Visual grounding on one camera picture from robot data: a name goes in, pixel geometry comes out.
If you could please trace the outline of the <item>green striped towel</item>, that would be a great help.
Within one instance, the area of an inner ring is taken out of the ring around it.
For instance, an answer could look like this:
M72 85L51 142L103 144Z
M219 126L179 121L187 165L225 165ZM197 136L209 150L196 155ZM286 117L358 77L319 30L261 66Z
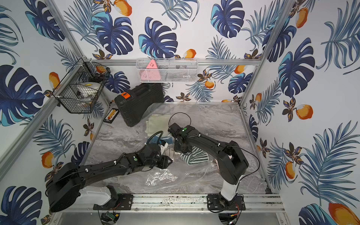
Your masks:
M196 165L209 161L208 153L195 146L192 148L190 153L181 153L180 157L187 165Z

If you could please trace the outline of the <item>clear plastic vacuum bag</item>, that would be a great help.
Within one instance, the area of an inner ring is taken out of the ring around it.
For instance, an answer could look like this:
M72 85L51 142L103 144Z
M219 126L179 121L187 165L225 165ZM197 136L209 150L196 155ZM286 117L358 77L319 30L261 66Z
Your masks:
M147 117L153 114L171 115L171 123L181 127L191 125L202 134L211 138L230 142L235 141L241 148L250 150L249 140L241 121L240 108L235 103L156 103L149 110ZM149 171L144 193L217 193L221 190L223 179L217 171L214 158L196 165L187 165L173 147L166 150L166 154L173 159L173 163L165 170L154 168ZM249 162L246 174L256 170L257 160L248 153L244 153ZM238 186L240 194L256 194L263 190L259 173L242 179Z

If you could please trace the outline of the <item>cream and teal towel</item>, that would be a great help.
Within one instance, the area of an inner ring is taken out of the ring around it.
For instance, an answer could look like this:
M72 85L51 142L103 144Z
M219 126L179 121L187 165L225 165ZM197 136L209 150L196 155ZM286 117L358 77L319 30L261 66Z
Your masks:
M174 145L174 138L172 136L165 136L160 139L161 153L164 154L166 150L169 150Z

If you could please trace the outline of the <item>pink towel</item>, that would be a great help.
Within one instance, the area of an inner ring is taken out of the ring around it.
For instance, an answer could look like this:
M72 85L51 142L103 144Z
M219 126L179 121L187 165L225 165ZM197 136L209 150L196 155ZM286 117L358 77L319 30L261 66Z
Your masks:
M217 166L217 172L220 173L220 168L219 168L219 164L218 164L218 161L216 159L213 160L214 163L216 164Z

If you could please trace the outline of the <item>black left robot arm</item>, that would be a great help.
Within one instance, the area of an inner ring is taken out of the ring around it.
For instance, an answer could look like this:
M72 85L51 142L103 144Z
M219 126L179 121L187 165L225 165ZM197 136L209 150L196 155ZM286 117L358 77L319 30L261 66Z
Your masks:
M78 166L73 162L64 165L46 184L46 195L51 212L60 212L73 205L80 190L93 183L116 176L142 172L145 167L166 169L170 158L161 154L163 131L153 134L144 147L133 153L95 165Z

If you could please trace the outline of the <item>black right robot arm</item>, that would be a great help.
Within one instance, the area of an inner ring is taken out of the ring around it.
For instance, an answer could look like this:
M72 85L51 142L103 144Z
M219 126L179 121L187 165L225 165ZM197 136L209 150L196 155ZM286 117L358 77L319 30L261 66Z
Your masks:
M177 123L172 124L171 120L168 121L168 132L174 138L175 152L189 155L196 147L217 161L218 171L224 180L220 195L227 202L236 199L237 189L242 179L254 174L261 167L260 160L255 154L241 148L234 141L218 141L202 134L191 125L180 127ZM257 169L248 174L246 174L246 170L249 162L244 152L253 156L258 163Z

